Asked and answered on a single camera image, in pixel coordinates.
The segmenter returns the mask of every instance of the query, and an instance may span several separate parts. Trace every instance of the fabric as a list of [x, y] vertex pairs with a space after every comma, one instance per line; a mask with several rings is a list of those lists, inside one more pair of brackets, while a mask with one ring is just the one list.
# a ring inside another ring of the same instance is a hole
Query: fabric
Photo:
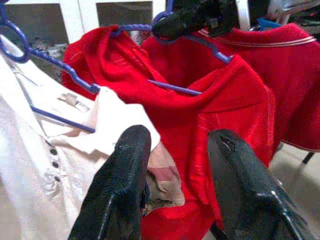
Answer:
[[[273, 91], [276, 101], [274, 150], [280, 140], [312, 152], [320, 151], [320, 44], [291, 23], [268, 31], [233, 29], [208, 38], [220, 52], [239, 54]], [[160, 48], [150, 40], [147, 48]]]
[[[1, 39], [11, 53], [21, 54]], [[125, 104], [107, 87], [93, 102], [31, 61], [18, 64], [0, 56], [0, 71], [0, 177], [15, 207], [21, 239], [67, 239], [95, 173], [126, 126], [144, 125], [151, 134], [148, 182], [154, 198], [147, 213], [159, 207], [155, 201], [164, 202], [161, 207], [184, 204], [177, 168], [140, 104]], [[62, 96], [71, 95], [76, 101], [68, 104]], [[96, 131], [36, 115], [30, 104]]]
[[[108, 86], [126, 103], [142, 104], [181, 177], [185, 205], [161, 208], [142, 221], [144, 240], [201, 240], [213, 221], [222, 226], [208, 162], [208, 133], [231, 129], [265, 165], [272, 158], [274, 96], [238, 56], [227, 65], [193, 41], [141, 49], [116, 26], [95, 29], [71, 44], [64, 57], [88, 83]], [[91, 97], [67, 74], [63, 84]], [[200, 92], [190, 96], [160, 88], [153, 79]]]

